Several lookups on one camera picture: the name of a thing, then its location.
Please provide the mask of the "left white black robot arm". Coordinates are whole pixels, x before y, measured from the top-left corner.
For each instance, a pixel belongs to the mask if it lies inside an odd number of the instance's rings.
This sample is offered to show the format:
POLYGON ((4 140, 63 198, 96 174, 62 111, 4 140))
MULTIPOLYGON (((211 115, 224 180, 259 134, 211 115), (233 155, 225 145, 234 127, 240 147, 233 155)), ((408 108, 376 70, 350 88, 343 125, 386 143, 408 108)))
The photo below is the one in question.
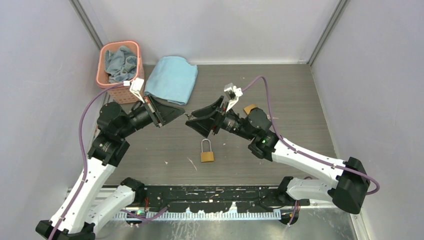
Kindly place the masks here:
POLYGON ((35 231, 47 240, 93 240, 122 209, 141 206, 147 196, 145 185, 131 177, 101 203, 93 203, 130 147, 126 137, 150 124, 163 127, 184 113, 183 108, 161 103, 151 95, 137 101, 130 113, 117 102, 103 105, 97 119, 100 133, 83 154, 80 177, 60 209, 50 219, 41 220, 35 231))

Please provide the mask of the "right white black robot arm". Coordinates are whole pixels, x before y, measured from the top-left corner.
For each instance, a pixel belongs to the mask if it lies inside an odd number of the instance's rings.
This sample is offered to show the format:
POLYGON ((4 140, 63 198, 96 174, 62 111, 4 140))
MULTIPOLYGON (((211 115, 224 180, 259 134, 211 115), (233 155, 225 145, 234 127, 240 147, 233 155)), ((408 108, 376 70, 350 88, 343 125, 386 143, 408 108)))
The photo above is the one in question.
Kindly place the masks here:
POLYGON ((189 113, 185 124, 205 138, 224 130, 249 140, 248 149, 257 158, 294 167, 313 177, 284 177, 277 192, 281 204, 313 199, 332 202, 350 214, 361 212, 371 181, 359 159, 332 158, 294 144, 270 129, 272 122, 259 107, 241 117, 226 106, 221 96, 213 104, 189 113))

